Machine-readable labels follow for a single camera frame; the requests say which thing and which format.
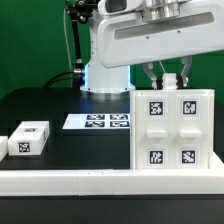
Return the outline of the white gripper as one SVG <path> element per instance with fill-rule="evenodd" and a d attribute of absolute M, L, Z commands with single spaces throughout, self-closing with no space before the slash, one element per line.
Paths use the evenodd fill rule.
<path fill-rule="evenodd" d="M 224 50 L 224 0 L 100 0 L 98 12 L 101 63 L 144 63 L 154 90 L 159 79 L 148 62 L 182 57 L 177 84 L 184 88 L 192 55 Z"/>

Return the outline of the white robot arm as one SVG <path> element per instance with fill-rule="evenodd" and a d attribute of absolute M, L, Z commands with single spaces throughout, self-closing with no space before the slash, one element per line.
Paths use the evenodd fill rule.
<path fill-rule="evenodd" d="M 106 68 L 179 58 L 182 84 L 192 57 L 224 50 L 224 0 L 83 0 L 80 14 L 96 22 L 98 59 Z"/>

